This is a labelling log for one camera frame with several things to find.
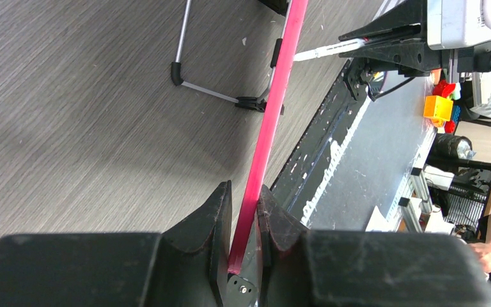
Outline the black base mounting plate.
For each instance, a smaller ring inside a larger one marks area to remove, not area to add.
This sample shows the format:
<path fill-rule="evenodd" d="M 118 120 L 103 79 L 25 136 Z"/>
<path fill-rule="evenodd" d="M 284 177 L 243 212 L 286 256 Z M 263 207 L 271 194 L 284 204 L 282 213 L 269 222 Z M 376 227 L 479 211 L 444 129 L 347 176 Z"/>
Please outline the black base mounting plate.
<path fill-rule="evenodd" d="M 312 189 L 308 173 L 313 168 L 320 172 L 313 165 L 331 130 L 337 127 L 334 136 L 343 137 L 341 126 L 349 127 L 356 112 L 366 111 L 371 102 L 366 86 L 371 76 L 365 69 L 364 59 L 346 61 L 270 188 L 277 203 L 299 221 L 305 200 L 300 190 L 306 180 L 306 190 Z"/>

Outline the white marker pen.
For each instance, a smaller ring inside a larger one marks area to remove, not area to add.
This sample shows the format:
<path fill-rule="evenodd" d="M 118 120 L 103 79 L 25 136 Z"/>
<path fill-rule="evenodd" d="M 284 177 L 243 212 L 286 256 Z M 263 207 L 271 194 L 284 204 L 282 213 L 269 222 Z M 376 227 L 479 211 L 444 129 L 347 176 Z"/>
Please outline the white marker pen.
<path fill-rule="evenodd" d="M 316 49 L 297 53 L 293 57 L 293 60 L 294 62 L 300 62 L 300 61 L 307 61 L 310 59 L 322 58 L 325 56 L 332 56 L 335 54 L 350 52 L 360 49 L 361 47 L 364 47 L 367 43 L 368 43 L 367 38 L 354 38 L 344 42 L 321 46 L 321 47 L 317 47 Z"/>

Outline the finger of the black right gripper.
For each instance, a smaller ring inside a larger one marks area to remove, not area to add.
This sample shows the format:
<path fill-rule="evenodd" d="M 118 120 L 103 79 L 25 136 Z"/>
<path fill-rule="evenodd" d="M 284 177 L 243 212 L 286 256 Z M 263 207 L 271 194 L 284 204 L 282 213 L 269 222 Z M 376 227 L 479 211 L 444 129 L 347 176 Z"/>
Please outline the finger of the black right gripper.
<path fill-rule="evenodd" d="M 354 38 L 371 37 L 404 26 L 420 24 L 426 21 L 426 14 L 427 0 L 402 1 L 367 25 L 342 34 L 338 39 L 343 42 Z"/>
<path fill-rule="evenodd" d="M 339 54 L 341 58 L 366 58 L 397 68 L 426 72 L 442 67 L 442 51 L 432 50 L 424 40 L 406 40 L 368 44 L 354 51 Z"/>

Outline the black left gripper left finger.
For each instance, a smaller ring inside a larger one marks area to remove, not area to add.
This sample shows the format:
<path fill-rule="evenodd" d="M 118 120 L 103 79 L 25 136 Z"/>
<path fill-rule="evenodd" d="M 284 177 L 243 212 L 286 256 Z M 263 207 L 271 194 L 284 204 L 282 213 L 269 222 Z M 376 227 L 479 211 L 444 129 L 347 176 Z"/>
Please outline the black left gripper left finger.
<path fill-rule="evenodd" d="M 222 306 L 231 182 L 164 233 L 0 238 L 0 306 Z"/>

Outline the orange yellow toy block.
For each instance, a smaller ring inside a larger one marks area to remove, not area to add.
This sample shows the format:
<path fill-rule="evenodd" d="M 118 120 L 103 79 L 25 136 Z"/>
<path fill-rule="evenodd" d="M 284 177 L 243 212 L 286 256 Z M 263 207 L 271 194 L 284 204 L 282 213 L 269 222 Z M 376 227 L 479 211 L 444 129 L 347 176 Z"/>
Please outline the orange yellow toy block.
<path fill-rule="evenodd" d="M 448 122 L 451 120 L 453 101 L 437 95 L 425 98 L 423 117 L 436 122 Z"/>

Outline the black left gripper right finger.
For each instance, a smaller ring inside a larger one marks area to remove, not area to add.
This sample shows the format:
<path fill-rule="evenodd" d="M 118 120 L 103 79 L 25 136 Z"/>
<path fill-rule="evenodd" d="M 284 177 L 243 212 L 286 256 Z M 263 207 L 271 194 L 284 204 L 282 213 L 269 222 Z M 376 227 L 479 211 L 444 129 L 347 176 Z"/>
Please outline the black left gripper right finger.
<path fill-rule="evenodd" d="M 310 230 L 268 187 L 257 218 L 260 306 L 491 306 L 485 273 L 456 237 Z"/>

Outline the pink framed whiteboard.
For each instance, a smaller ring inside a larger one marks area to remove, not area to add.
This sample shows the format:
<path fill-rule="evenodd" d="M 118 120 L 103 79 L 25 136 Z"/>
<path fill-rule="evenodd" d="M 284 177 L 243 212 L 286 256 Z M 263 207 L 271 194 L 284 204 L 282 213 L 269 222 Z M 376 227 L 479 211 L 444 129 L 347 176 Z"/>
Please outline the pink framed whiteboard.
<path fill-rule="evenodd" d="M 263 115 L 228 257 L 230 274 L 239 274 L 242 268 L 307 6 L 307 0 L 290 1 L 267 107 Z"/>

